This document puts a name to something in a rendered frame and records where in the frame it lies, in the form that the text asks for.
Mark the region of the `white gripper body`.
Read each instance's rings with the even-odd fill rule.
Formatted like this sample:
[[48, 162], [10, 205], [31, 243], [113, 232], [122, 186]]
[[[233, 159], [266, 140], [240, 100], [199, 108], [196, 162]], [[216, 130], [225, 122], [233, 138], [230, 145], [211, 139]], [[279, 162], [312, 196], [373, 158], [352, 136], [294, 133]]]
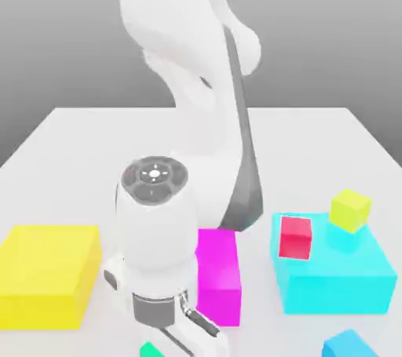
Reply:
[[153, 343], [165, 357], [230, 357], [224, 333], [213, 337], [184, 315], [162, 329], [141, 325], [141, 337]]

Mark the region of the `small green cube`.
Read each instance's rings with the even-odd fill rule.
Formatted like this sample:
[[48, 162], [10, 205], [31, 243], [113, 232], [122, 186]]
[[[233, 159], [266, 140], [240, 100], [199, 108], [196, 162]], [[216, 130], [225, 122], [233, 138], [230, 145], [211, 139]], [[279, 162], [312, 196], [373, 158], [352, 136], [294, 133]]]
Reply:
[[139, 350], [139, 357], [165, 357], [165, 355], [151, 342], [145, 342]]

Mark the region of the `small red cube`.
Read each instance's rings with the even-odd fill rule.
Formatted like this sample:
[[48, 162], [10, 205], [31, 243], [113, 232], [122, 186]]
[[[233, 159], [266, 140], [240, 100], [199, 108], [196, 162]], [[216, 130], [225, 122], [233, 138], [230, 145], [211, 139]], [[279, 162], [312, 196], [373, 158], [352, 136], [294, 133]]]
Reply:
[[308, 260], [312, 247], [312, 221], [306, 217], [282, 216], [279, 257]]

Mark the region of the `small blue cube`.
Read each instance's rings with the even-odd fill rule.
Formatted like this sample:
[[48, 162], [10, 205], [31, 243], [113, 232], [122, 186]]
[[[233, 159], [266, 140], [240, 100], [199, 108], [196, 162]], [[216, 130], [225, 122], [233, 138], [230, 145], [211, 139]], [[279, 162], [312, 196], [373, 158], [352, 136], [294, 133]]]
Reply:
[[323, 343], [321, 357], [379, 357], [355, 330], [345, 330]]

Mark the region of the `small lime cube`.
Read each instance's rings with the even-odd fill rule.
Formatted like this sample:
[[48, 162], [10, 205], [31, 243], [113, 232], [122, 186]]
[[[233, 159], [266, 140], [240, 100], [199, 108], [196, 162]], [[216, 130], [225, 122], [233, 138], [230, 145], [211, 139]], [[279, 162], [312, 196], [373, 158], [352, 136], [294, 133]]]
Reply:
[[346, 188], [332, 199], [329, 221], [354, 234], [367, 223], [371, 204], [371, 198]]

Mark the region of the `large magenta box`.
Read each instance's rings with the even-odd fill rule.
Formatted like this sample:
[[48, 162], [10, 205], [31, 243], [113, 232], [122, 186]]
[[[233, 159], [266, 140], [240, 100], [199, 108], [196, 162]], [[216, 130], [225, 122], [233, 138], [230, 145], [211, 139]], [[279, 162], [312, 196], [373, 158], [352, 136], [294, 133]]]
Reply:
[[240, 324], [242, 284], [233, 231], [200, 229], [197, 309], [218, 326]]

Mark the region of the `large cyan box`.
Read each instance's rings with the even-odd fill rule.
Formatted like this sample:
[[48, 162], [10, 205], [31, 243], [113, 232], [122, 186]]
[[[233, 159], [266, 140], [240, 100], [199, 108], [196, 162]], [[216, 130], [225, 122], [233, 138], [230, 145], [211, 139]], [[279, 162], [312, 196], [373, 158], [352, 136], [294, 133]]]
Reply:
[[[311, 220], [308, 260], [279, 256], [285, 216]], [[397, 272], [367, 225], [350, 234], [330, 223], [327, 213], [274, 213], [270, 254], [289, 315], [381, 315], [389, 309]]]

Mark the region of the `large yellow box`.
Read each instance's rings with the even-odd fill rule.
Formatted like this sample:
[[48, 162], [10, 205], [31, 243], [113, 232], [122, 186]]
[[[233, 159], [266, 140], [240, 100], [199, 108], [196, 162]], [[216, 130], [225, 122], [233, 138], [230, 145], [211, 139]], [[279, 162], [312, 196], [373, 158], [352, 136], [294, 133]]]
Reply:
[[0, 330], [77, 330], [101, 264], [95, 225], [16, 225], [0, 244]]

